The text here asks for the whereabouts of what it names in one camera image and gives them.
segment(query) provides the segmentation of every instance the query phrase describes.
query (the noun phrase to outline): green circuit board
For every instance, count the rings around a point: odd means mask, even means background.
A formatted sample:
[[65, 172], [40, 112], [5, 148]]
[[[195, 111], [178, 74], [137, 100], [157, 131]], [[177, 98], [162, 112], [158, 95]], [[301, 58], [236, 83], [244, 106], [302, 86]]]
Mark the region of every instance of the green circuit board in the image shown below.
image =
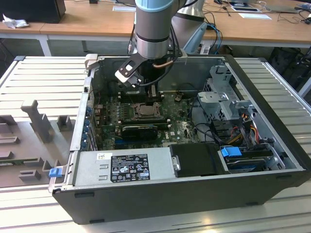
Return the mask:
[[102, 103], [104, 109], [98, 126], [101, 138], [99, 148], [101, 150], [158, 148], [167, 147], [171, 143], [199, 142], [188, 118], [192, 102], [187, 99], [176, 102], [175, 97], [176, 94], [165, 94], [164, 99], [156, 103], [161, 116], [165, 117], [166, 121], [169, 119], [169, 122], [148, 124], [159, 128], [157, 139], [151, 141], [127, 142], [120, 135], [121, 128], [127, 126], [125, 120], [134, 116], [133, 105], [136, 103], [121, 103], [118, 98], [110, 98]]

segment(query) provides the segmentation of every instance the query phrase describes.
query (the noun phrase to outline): blue cable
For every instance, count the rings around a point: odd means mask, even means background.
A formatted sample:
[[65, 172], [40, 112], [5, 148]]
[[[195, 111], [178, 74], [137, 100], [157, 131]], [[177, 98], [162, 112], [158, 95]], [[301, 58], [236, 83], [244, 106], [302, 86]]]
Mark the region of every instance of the blue cable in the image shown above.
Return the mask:
[[221, 38], [220, 38], [220, 33], [219, 31], [211, 24], [208, 24], [212, 29], [214, 29], [214, 31], [217, 33], [217, 36], [218, 36], [218, 46], [217, 46], [217, 49], [215, 51], [215, 54], [218, 52], [219, 48], [220, 48], [220, 42], [221, 42]]

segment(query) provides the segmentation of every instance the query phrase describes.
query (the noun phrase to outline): white paper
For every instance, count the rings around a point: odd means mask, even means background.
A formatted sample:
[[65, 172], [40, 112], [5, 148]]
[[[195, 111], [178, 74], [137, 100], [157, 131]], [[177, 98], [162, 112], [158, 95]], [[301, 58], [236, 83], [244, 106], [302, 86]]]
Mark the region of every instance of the white paper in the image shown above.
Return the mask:
[[113, 6], [113, 11], [128, 11], [128, 12], [135, 12], [136, 7], [132, 6]]
[[22, 28], [22, 27], [27, 27], [29, 26], [29, 24], [23, 20], [23, 19], [12, 19], [12, 18], [8, 18], [3, 14], [3, 18], [4, 20], [2, 20], [2, 23], [4, 23], [8, 28]]
[[239, 13], [239, 15], [242, 16], [243, 18], [271, 19], [269, 16], [263, 14]]

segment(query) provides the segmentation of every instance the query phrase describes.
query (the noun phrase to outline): black computer case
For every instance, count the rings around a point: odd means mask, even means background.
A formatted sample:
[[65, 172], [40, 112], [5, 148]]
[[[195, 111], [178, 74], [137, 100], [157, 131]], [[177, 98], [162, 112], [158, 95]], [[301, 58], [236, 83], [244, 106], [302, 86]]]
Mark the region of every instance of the black computer case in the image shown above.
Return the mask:
[[59, 23], [65, 14], [64, 0], [1, 0], [0, 13], [27, 22]]

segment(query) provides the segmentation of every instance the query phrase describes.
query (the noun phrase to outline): warning label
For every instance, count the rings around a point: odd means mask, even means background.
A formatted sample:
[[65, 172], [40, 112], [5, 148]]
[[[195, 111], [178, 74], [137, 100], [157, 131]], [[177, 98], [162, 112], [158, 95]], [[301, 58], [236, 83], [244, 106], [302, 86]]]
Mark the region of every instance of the warning label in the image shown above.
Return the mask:
[[147, 154], [111, 156], [113, 183], [150, 180]]

